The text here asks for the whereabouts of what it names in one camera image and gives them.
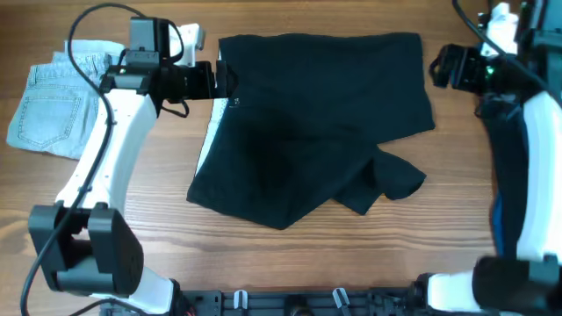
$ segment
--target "wood grain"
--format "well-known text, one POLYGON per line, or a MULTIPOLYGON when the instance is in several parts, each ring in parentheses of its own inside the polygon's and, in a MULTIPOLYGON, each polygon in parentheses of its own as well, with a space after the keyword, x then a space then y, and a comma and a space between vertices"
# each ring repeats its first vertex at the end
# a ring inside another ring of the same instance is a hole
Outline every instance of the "wood grain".
MULTIPOLYGON (((443 0, 364 1, 125 1, 178 25, 207 31, 200 59, 213 60, 217 40, 240 33, 308 32, 335 36, 419 32, 425 65, 441 46, 476 39, 443 0)), ((90 0, 0 2, 0 136, 25 87, 29 67, 49 62, 74 18, 90 0)), ((474 16, 484 4, 467 2, 474 16)), ((127 14, 96 12, 79 38, 127 44, 127 14)), ((423 272, 469 269, 493 253, 489 207, 493 197, 486 133, 472 115, 474 98, 434 88, 435 131, 385 144, 384 150, 428 174, 412 197, 381 198, 361 217, 328 201, 284 231, 234 219, 185 202, 212 104, 192 103, 187 119, 163 115, 141 150, 127 193, 126 219, 146 253, 148 267, 185 289, 248 290, 368 288, 406 285, 423 272)), ((0 143, 0 315, 18 314, 21 285, 35 256, 26 230, 33 205, 50 204, 76 162, 0 143)), ((87 298, 52 293, 39 275, 31 314, 62 315, 87 298)))

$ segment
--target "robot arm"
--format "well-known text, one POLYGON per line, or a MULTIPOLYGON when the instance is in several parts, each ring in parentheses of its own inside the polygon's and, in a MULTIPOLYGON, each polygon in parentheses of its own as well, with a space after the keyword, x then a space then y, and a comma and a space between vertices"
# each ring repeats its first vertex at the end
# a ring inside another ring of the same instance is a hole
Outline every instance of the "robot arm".
MULTIPOLYGON (((235 86, 224 63, 217 61, 215 82, 210 63, 195 61, 195 51, 203 47, 205 37, 199 25, 185 25, 180 30, 185 54, 177 61, 179 65, 171 64, 169 21, 131 19, 127 64, 111 66, 100 85, 113 110, 114 126, 106 154, 68 229, 41 263, 53 291, 115 298, 149 314, 185 315, 187 304, 179 285, 143 266, 142 247, 123 217, 134 164, 148 132, 165 109, 163 100, 184 103, 186 99, 228 97, 235 86), (73 238, 72 234, 83 229, 88 230, 88 241, 73 238)), ((177 48, 179 42, 176 38, 171 45, 177 48)), ((76 200, 102 144, 106 121, 106 110, 100 106, 83 156, 55 205, 33 208, 29 230, 38 252, 76 200)))
MULTIPOLYGON (((508 14, 508 4, 500 6, 503 9, 507 6, 507 12, 504 10, 502 17, 492 16, 486 34, 489 38, 494 35, 502 38, 496 43, 505 51, 514 52, 515 42, 511 39, 515 28, 511 27, 513 19, 510 17, 514 15, 508 14)), ((562 26, 559 18, 562 1, 531 1, 523 8, 518 60, 535 65, 539 75, 560 94, 562 64, 558 60, 562 57, 562 34, 557 30, 562 26)), ((505 65, 498 67, 497 59, 489 58, 486 46, 482 57, 476 56, 475 48, 454 45, 444 47, 442 52, 444 54, 438 58, 441 69, 433 74, 437 86, 444 87, 443 83, 446 86, 444 78, 449 81, 452 75, 454 89, 481 96, 515 94, 522 97, 526 127, 522 137, 527 141, 529 158, 527 204, 518 232, 516 257, 486 257, 474 270, 431 276, 428 304, 446 312, 494 309, 533 314, 558 310, 558 259, 562 257, 562 105, 520 72, 505 65)), ((504 212, 503 216, 519 216, 509 213, 509 209, 504 212)))

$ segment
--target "denim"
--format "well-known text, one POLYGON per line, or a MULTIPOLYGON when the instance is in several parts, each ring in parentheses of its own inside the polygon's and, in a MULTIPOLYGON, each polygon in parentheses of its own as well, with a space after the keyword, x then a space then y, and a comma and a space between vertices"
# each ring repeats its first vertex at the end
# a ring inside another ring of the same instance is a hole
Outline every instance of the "denim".
MULTIPOLYGON (((68 54, 68 41, 64 41, 64 53, 68 54)), ((98 54, 106 53, 112 58, 112 65, 117 65, 121 51, 125 49, 123 44, 114 43, 108 40, 89 40, 75 39, 72 41, 72 54, 98 54)))
MULTIPOLYGON (((77 42, 82 43, 73 47, 76 63, 99 84, 114 56, 89 51, 87 41, 77 42)), ((6 141, 12 147, 80 159, 97 119, 98 99, 68 56, 55 52, 51 63, 31 67, 6 141)))

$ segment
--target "jeans pocket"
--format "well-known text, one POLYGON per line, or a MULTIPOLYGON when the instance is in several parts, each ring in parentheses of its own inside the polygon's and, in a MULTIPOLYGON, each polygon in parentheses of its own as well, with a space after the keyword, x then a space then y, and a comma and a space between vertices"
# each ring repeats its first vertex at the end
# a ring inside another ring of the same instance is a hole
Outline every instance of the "jeans pocket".
POLYGON ((18 138, 39 148, 67 139, 81 102, 80 97, 25 97, 18 138))

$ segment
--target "black cloth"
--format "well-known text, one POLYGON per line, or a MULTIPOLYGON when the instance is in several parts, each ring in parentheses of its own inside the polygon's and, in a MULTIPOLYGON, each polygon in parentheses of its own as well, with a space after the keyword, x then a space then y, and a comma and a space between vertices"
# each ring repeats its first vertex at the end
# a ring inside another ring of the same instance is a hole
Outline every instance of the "black cloth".
POLYGON ((529 154, 523 111, 519 104, 485 101, 477 111, 486 127, 494 158, 500 210, 494 208, 494 240, 500 256, 517 258, 527 210, 529 154))
POLYGON ((220 40, 238 77, 187 199, 283 229, 330 198, 365 214, 425 175, 377 144, 435 128, 417 34, 220 40))

